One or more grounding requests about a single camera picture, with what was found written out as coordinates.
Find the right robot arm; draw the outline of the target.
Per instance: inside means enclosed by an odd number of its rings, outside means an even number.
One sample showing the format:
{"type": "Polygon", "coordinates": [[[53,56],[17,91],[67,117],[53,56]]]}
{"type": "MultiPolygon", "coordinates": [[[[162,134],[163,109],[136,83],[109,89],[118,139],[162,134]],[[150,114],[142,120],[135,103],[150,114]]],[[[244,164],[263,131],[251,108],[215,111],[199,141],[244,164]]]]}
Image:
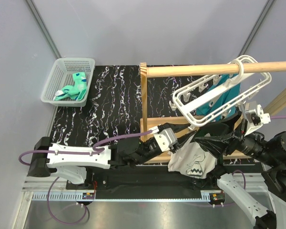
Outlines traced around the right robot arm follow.
{"type": "Polygon", "coordinates": [[[208,173],[207,184],[227,193],[251,220],[255,229],[286,229],[286,131],[269,141],[260,132],[249,133],[249,122],[236,113],[229,118],[201,127],[194,142],[215,158],[239,151],[270,167],[262,177],[270,192],[275,211],[257,202],[247,191],[238,186],[233,175],[223,165],[216,165],[208,173]]]}

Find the white plastic clip hanger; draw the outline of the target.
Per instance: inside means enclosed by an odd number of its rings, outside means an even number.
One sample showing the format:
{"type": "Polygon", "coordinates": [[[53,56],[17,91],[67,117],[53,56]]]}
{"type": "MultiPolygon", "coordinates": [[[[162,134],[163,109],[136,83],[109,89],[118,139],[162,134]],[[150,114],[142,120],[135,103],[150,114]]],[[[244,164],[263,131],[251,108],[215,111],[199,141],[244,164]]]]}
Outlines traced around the white plastic clip hanger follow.
{"type": "MultiPolygon", "coordinates": [[[[241,65],[243,63],[256,63],[257,61],[248,55],[242,55],[229,63],[236,63],[237,65],[241,65]]],[[[216,118],[221,117],[223,115],[230,114],[230,110],[238,106],[242,115],[245,117],[244,114],[244,106],[247,103],[246,99],[253,98],[260,89],[271,83],[272,77],[269,72],[259,73],[261,74],[264,79],[261,79],[259,83],[254,86],[251,86],[246,91],[238,94],[237,96],[227,99],[219,107],[216,107],[216,102],[220,99],[220,97],[232,90],[235,86],[239,85],[243,80],[249,78],[255,73],[236,73],[236,74],[209,74],[205,75],[204,77],[176,90],[172,95],[172,109],[178,109],[181,114],[186,118],[186,120],[191,124],[191,127],[202,127],[209,122],[215,121],[216,118]],[[186,100],[189,98],[189,94],[195,88],[201,88],[205,82],[213,80],[213,85],[215,86],[214,89],[210,90],[209,92],[203,94],[202,96],[192,100],[191,102],[184,104],[181,101],[181,97],[186,97],[186,100]],[[197,110],[202,105],[208,105],[210,108],[214,108],[209,114],[204,115],[202,119],[196,119],[191,112],[197,110]]],[[[249,130],[246,131],[246,135],[256,131],[256,130],[249,130]]]]}

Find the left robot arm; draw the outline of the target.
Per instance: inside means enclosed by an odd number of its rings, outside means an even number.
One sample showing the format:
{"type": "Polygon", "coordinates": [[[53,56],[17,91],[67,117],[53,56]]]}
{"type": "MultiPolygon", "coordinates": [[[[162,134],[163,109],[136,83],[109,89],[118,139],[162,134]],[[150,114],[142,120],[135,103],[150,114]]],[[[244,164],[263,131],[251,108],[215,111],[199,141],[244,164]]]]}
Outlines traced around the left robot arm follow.
{"type": "Polygon", "coordinates": [[[175,152],[181,147],[177,133],[189,127],[189,124],[165,123],[147,132],[107,138],[92,147],[63,146],[45,136],[32,151],[20,155],[19,161],[29,167],[30,177],[61,177],[88,189],[94,183],[89,168],[142,165],[166,151],[175,152]]]}

